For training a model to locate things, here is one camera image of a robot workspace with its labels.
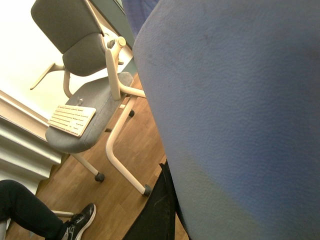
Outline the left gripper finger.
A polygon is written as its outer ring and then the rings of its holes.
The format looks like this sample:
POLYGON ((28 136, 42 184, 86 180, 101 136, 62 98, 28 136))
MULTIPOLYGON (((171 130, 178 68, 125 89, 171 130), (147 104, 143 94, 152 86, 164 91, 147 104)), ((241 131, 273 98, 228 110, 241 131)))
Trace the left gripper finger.
POLYGON ((160 175, 144 208, 124 235, 125 240, 173 240, 176 217, 187 232, 168 162, 160 163, 160 175))

